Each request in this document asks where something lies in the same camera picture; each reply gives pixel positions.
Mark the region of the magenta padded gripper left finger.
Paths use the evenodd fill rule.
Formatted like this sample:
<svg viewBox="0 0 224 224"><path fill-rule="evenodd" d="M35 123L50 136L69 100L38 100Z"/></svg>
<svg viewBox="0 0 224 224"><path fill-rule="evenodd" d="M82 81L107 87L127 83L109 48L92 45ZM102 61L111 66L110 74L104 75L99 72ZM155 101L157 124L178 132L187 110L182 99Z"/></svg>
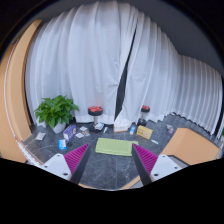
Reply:
<svg viewBox="0 0 224 224"><path fill-rule="evenodd" d="M57 153L41 168L72 183L78 184L90 156L89 143L65 155Z"/></svg>

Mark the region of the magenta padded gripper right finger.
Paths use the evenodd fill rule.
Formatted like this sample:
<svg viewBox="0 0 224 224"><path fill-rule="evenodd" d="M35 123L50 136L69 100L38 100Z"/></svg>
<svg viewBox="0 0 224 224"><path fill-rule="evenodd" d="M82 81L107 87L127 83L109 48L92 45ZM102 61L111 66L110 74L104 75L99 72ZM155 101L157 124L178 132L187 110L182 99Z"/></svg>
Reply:
<svg viewBox="0 0 224 224"><path fill-rule="evenodd" d="M181 170L167 155L156 155L137 144L132 144L132 157L143 185Z"/></svg>

